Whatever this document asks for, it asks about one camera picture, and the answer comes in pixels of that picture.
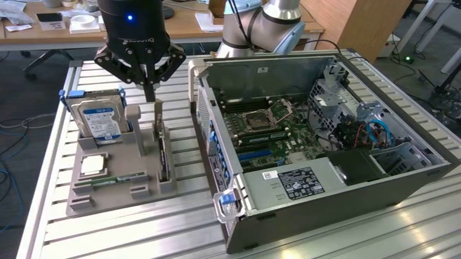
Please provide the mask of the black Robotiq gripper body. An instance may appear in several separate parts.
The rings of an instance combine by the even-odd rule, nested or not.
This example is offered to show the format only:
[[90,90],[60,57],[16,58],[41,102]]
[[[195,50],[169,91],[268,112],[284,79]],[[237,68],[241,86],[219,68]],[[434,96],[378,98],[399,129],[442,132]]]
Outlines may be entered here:
[[161,1],[97,1],[106,46],[128,64],[154,64],[169,47]]

